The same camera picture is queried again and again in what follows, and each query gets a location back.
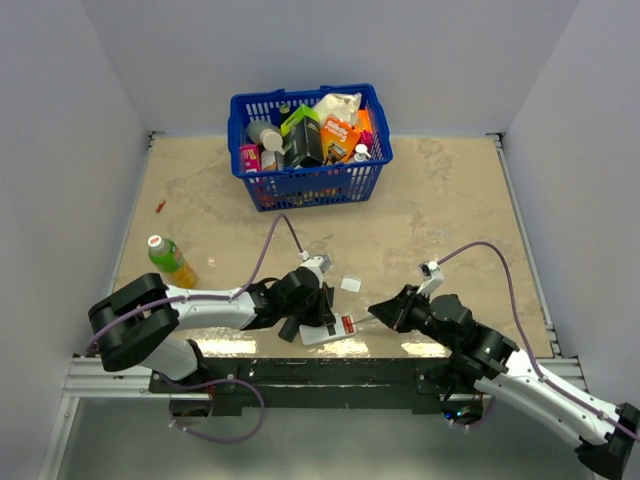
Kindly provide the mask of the white red remote control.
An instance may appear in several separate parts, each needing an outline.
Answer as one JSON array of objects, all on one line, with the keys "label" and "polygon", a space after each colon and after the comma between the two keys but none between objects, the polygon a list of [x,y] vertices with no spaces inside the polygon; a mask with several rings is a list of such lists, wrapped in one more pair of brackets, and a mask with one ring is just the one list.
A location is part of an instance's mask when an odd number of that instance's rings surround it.
[{"label": "white red remote control", "polygon": [[336,316],[333,324],[320,327],[299,326],[301,342],[312,347],[353,337],[357,333],[353,319],[349,315]]}]

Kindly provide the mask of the white battery cover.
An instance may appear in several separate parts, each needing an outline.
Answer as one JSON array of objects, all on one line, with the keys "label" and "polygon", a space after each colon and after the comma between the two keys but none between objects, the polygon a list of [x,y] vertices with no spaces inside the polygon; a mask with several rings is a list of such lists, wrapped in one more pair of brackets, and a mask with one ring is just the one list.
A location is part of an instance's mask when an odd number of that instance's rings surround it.
[{"label": "white battery cover", "polygon": [[361,285],[361,280],[352,276],[344,276],[341,281],[341,288],[350,293],[359,293]]}]

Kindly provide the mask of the black remote control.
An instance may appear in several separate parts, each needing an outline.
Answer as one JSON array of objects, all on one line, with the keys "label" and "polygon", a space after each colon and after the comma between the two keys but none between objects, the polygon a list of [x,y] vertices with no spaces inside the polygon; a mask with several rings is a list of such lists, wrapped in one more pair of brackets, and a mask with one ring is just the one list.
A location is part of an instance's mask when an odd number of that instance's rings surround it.
[{"label": "black remote control", "polygon": [[280,339],[292,343],[296,336],[299,333],[299,322],[294,317],[289,317],[284,322],[280,331],[278,332],[278,336]]}]

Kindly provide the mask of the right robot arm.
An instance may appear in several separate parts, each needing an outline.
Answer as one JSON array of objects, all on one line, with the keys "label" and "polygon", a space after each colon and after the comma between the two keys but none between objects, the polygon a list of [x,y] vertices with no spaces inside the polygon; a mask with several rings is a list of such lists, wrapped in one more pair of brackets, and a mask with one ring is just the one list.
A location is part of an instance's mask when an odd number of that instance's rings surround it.
[{"label": "right robot arm", "polygon": [[638,408],[601,400],[554,374],[514,341],[476,321],[455,294],[430,298],[407,285],[368,311],[398,333],[417,330],[449,350],[434,382],[459,393],[474,388],[510,404],[554,431],[592,472],[623,477],[639,440]]}]

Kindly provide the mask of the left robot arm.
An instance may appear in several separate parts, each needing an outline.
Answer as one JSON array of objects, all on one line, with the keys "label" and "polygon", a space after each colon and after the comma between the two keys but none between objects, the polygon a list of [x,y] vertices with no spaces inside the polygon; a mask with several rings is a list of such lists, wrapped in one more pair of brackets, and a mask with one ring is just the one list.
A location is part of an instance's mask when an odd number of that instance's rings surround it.
[{"label": "left robot arm", "polygon": [[296,327],[320,327],[335,322],[333,300],[334,289],[317,266],[301,265],[280,279],[226,292],[179,288],[147,273],[90,308],[93,337],[88,348],[99,353],[108,372],[141,365],[153,356],[181,357],[173,370],[157,369],[183,391],[196,392],[206,383],[207,368],[199,362],[195,345],[176,341],[174,331],[262,330],[282,319]]}]

